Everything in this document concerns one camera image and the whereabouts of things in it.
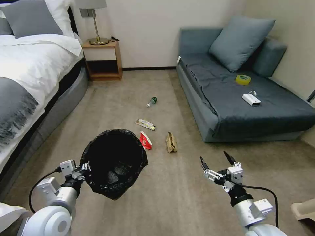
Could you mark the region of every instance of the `brown paper bag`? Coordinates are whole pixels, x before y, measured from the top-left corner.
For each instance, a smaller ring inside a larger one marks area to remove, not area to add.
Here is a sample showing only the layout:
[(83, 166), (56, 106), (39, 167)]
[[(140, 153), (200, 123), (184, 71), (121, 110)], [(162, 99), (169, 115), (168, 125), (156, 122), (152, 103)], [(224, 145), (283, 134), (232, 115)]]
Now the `brown paper bag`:
[(167, 151), (168, 153), (177, 152), (177, 143), (174, 135), (171, 132), (168, 132), (166, 137)]

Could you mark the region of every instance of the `black garbage bag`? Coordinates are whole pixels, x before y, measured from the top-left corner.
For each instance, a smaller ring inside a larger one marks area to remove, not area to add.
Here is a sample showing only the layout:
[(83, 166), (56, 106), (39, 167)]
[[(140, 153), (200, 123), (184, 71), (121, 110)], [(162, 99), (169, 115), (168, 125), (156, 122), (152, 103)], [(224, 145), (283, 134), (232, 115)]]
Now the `black garbage bag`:
[(89, 163), (84, 173), (93, 192), (117, 200), (137, 180), (148, 164), (140, 140), (125, 129), (107, 130), (85, 148), (80, 166)]

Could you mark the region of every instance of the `white power bank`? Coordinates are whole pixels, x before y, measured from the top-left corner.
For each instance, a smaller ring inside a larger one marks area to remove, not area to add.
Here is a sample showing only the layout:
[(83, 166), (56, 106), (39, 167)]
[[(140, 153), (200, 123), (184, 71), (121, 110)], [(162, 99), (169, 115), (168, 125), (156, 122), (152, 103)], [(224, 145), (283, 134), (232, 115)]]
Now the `white power bank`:
[(261, 103), (259, 99), (250, 93), (244, 94), (242, 98), (251, 106), (258, 106)]

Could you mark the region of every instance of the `yellow tape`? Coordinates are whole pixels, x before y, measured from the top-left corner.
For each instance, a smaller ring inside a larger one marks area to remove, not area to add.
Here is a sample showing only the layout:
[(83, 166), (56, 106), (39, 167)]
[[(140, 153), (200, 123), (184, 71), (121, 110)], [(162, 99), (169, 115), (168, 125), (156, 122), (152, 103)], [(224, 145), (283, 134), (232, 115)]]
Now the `yellow tape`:
[(252, 78), (247, 75), (238, 75), (236, 76), (235, 82), (240, 85), (248, 85), (251, 79)]

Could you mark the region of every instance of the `carpet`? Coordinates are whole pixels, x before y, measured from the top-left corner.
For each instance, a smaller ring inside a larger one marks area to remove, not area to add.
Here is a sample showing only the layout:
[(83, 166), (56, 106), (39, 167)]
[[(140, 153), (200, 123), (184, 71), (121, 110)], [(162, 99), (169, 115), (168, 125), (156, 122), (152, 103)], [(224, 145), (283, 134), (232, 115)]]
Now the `carpet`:
[[(147, 108), (153, 96), (158, 101)], [(135, 124), (138, 119), (152, 122), (156, 130)], [(93, 193), (83, 184), (73, 235), (244, 235), (228, 194), (204, 178), (200, 165), (203, 156), (211, 169), (226, 169), (229, 163), (224, 150), (242, 162), (244, 184), (277, 194), (281, 230), (288, 235), (313, 235), (308, 222), (295, 220), (290, 205), (315, 196), (314, 148), (300, 140), (204, 143), (174, 70), (125, 71), (122, 81), (90, 83), (79, 105), (27, 163), (5, 203), (28, 209), (29, 190), (40, 177), (62, 161), (75, 159), (78, 163), (90, 140), (115, 128), (129, 129), (138, 137), (141, 130), (148, 135), (153, 144), (147, 151), (149, 164), (117, 201)], [(177, 153), (167, 152), (169, 131), (177, 139)], [(60, 174), (55, 176), (62, 181)], [(268, 198), (274, 204), (268, 192), (250, 189), (248, 193), (255, 200)], [(36, 210), (43, 207), (36, 192), (33, 202)], [(265, 222), (274, 224), (274, 213)], [(12, 226), (3, 235), (16, 232), (17, 227)]]

